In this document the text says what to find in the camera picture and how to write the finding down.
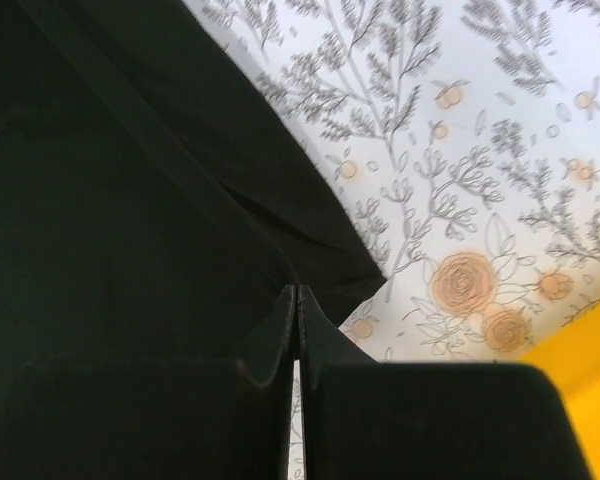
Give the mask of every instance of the floral tablecloth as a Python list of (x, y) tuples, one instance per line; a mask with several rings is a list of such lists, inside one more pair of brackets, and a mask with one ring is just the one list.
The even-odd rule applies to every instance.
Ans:
[(512, 359), (600, 302), (600, 0), (186, 3), (386, 273), (366, 352)]

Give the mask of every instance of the peach rose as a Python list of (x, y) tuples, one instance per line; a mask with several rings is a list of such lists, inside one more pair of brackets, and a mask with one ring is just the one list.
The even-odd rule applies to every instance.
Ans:
[(548, 273), (538, 282), (538, 291), (547, 300), (562, 300), (573, 290), (573, 280), (563, 273)]
[(484, 311), (482, 324), (485, 340), (492, 350), (511, 352), (529, 336), (529, 324), (517, 310), (491, 304)]
[(440, 308), (455, 316), (483, 310), (496, 294), (496, 276), (489, 260), (476, 253), (447, 257), (433, 274), (431, 290)]

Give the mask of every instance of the yellow cloth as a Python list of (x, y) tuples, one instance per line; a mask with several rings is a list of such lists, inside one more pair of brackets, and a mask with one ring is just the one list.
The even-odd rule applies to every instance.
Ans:
[(589, 467), (600, 480), (600, 304), (522, 357), (560, 391)]

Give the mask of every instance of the floral pattern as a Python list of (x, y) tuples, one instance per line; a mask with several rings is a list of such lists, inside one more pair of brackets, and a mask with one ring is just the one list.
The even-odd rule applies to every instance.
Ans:
[(600, 303), (600, 0), (185, 2), (385, 272), (360, 348), (514, 359)]

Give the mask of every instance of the yellow fabric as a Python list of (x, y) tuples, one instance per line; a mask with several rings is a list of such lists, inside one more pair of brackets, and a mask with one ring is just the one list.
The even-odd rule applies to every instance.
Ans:
[(589, 466), (600, 480), (600, 305), (522, 357), (560, 391)]

